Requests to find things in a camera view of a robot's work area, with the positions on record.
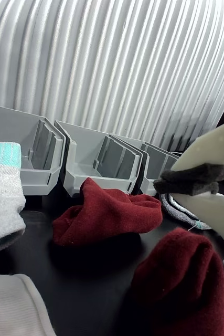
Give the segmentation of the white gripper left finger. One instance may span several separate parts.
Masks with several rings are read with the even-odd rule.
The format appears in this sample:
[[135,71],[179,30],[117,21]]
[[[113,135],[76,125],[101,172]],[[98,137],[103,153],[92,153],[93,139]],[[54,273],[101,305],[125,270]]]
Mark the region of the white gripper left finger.
[[161,174],[169,182],[220,181],[224,177],[224,124],[198,137],[175,162]]

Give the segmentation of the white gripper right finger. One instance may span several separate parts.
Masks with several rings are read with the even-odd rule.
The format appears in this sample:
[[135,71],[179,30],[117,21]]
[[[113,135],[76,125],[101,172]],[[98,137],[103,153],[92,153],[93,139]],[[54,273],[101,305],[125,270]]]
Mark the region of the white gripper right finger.
[[173,193],[172,197],[224,238],[224,196],[206,192],[196,196]]

